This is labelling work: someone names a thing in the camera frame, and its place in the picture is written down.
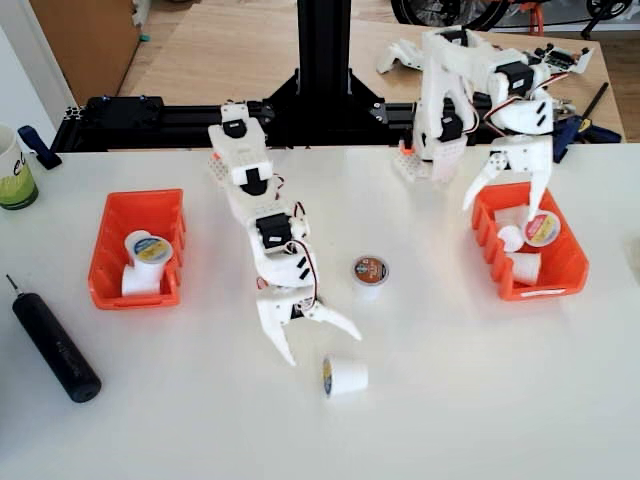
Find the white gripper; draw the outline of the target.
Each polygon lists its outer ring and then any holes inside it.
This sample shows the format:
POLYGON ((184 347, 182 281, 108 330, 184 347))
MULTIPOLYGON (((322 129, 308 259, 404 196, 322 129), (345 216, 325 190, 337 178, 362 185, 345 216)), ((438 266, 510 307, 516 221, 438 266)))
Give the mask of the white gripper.
POLYGON ((502 152, 492 152, 463 199, 468 210, 477 194, 507 167, 530 175, 527 221, 531 222, 549 183, 553 167, 553 103, 551 100, 515 100, 492 114, 492 124, 517 134, 503 141, 502 152))
MULTIPOLYGON (((266 254, 262 247, 253 245, 254 264, 258 274, 256 284, 257 309, 265 335, 285 361, 295 366, 284 332, 291 320, 293 305, 299 301, 294 289, 264 289, 267 286, 302 288, 318 284, 315 254, 306 245, 294 244, 293 250, 266 254)), ((355 323, 338 311, 317 300, 305 311, 307 319, 328 323, 359 341, 360 331, 355 323)))

